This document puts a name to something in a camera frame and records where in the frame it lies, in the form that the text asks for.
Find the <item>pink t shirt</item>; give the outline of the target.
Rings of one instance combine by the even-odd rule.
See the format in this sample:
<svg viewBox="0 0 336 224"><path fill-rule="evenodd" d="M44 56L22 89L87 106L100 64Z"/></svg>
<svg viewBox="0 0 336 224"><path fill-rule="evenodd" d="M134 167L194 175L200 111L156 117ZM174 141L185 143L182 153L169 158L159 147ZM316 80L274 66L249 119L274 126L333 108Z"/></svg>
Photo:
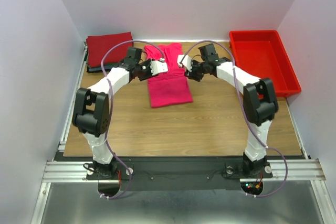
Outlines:
<svg viewBox="0 0 336 224"><path fill-rule="evenodd" d="M182 54L182 44L174 42L168 45L158 45L164 52L168 72L161 73L148 80L150 105L161 108L193 102L184 69L177 64L178 56Z"/></svg>

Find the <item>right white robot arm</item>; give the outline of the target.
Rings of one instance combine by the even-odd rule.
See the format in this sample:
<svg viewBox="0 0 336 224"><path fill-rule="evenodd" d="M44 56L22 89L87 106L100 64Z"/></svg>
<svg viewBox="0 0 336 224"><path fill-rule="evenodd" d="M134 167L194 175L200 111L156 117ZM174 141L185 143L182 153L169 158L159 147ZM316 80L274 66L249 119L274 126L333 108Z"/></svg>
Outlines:
<svg viewBox="0 0 336 224"><path fill-rule="evenodd" d="M211 43L199 47L199 51L201 62L188 55L179 55L178 66L185 68L185 76L191 80L201 81L205 74L210 74L235 87L248 127L241 171L244 175L253 177L267 166L268 132L279 109L273 82L269 78L261 79L240 69L235 65L233 56L219 57Z"/></svg>

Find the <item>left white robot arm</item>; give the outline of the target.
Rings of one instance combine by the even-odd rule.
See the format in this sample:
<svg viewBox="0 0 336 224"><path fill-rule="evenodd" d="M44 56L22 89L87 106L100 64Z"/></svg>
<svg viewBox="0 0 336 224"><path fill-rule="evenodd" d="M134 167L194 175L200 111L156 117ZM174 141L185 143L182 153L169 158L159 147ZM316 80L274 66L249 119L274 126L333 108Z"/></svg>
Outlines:
<svg viewBox="0 0 336 224"><path fill-rule="evenodd" d="M92 164L85 169L106 179L117 172L117 159L108 144L107 132L111 122L113 95L134 78L147 77L151 73L151 61L141 61L142 49L130 47L127 55L106 77L89 88L76 92L72 124L87 140L92 151Z"/></svg>

